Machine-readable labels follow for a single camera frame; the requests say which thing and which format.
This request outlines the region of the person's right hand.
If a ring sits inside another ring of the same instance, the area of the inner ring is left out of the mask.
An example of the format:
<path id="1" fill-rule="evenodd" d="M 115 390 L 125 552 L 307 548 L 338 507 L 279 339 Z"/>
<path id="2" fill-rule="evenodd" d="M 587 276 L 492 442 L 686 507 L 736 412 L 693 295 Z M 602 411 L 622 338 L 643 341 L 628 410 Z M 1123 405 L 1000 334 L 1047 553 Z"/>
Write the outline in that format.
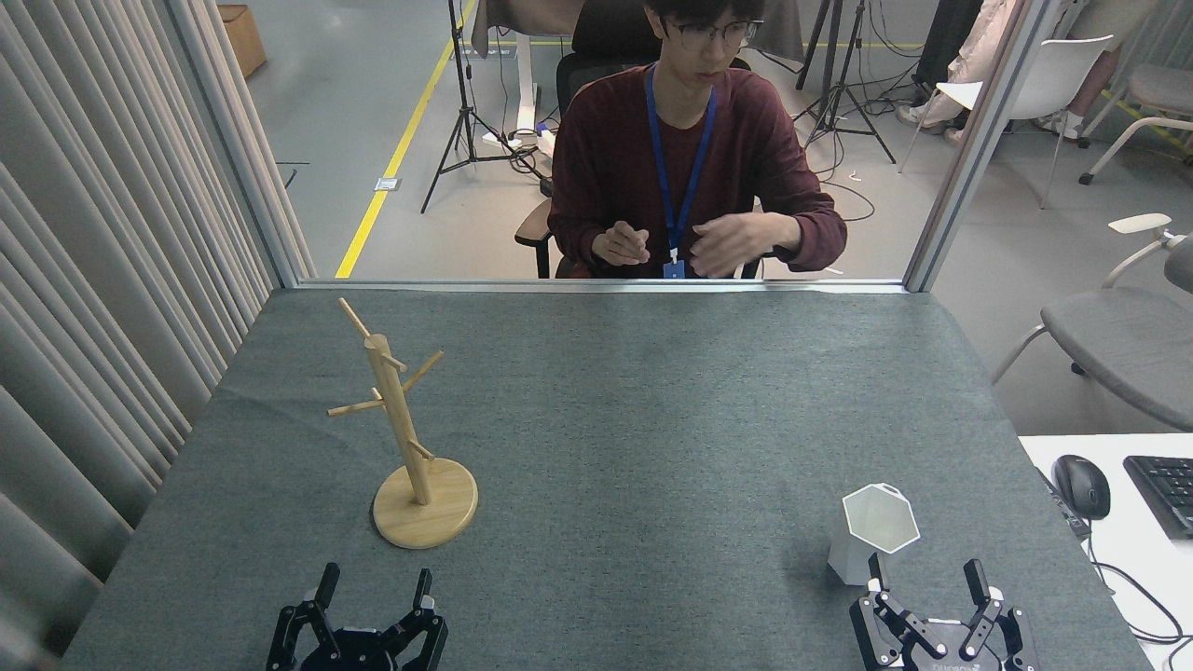
<path id="1" fill-rule="evenodd" d="M 592 242 L 592 254 L 608 265 L 639 265 L 651 259 L 648 250 L 649 232 L 633 229 L 624 220 L 616 221 L 605 232 L 596 234 Z"/>

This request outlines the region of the person's left hand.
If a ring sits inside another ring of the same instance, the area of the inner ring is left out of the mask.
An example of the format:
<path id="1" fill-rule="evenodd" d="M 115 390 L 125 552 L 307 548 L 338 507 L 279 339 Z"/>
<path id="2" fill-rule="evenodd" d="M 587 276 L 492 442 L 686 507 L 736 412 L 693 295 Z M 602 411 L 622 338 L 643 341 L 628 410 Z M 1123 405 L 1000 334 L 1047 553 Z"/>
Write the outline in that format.
<path id="1" fill-rule="evenodd" d="M 730 213 L 692 229 L 690 265 L 701 279 L 724 279 L 787 240 L 789 218 L 774 213 Z"/>

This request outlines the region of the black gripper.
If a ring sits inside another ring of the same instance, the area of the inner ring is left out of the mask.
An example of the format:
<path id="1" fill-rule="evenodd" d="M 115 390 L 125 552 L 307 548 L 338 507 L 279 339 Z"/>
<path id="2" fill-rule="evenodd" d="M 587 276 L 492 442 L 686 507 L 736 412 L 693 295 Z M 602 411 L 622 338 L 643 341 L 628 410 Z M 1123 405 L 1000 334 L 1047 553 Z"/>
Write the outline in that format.
<path id="1" fill-rule="evenodd" d="M 449 628 L 445 620 L 435 614 L 429 568 L 421 570 L 418 575 L 412 610 L 387 630 L 330 629 L 324 612 L 330 608 L 339 577 L 339 565 L 328 562 L 313 596 L 304 598 L 298 607 L 282 608 L 266 657 L 267 670 L 293 670 L 295 646 L 307 624 L 310 624 L 317 646 L 303 660 L 302 670 L 396 670 L 398 654 L 420 636 L 424 636 L 424 642 L 418 657 L 406 661 L 401 670 L 435 670 Z"/>
<path id="2" fill-rule="evenodd" d="M 869 595 L 849 608 L 863 663 L 869 670 L 1039 670 L 1036 639 L 1026 612 L 1010 607 L 989 585 L 979 559 L 963 565 L 968 593 L 976 607 L 970 621 L 922 621 L 891 596 L 882 553 L 869 558 Z M 988 642 L 1000 628 L 1006 647 L 1001 660 Z"/>

